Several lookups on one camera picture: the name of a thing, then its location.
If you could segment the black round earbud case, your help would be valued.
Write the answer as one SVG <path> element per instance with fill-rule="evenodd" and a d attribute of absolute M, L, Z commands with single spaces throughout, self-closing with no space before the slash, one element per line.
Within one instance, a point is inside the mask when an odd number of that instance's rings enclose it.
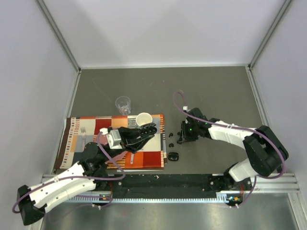
<path fill-rule="evenodd" d="M 141 135 L 154 135 L 157 132 L 157 128 L 155 126 L 144 126 L 141 128 Z"/>

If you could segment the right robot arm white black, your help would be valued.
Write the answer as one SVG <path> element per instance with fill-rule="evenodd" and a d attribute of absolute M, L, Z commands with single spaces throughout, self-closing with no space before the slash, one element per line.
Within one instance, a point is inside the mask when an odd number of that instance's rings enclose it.
<path fill-rule="evenodd" d="M 207 120 L 199 108 L 183 108 L 187 116 L 181 123 L 178 144 L 193 142 L 199 137 L 224 141 L 245 150 L 247 159 L 230 166 L 222 176 L 212 176 L 209 186 L 212 190 L 234 190 L 241 182 L 253 176 L 272 179 L 272 173 L 285 172 L 285 161 L 289 155 L 285 147 L 268 126 L 244 128 L 227 124 L 219 119 Z"/>

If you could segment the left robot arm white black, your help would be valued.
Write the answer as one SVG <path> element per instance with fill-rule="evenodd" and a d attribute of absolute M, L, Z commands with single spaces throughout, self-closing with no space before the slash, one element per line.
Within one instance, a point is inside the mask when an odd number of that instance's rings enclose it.
<path fill-rule="evenodd" d="M 151 122 L 137 128 L 102 128 L 96 142 L 84 146 L 83 158 L 69 169 L 53 178 L 34 186 L 18 188 L 13 213 L 19 213 L 25 226 L 42 219 L 57 205 L 84 192 L 104 190 L 109 181 L 121 180 L 125 175 L 109 177 L 106 173 L 108 161 L 117 165 L 115 157 L 124 153 L 141 150 L 157 133 Z"/>

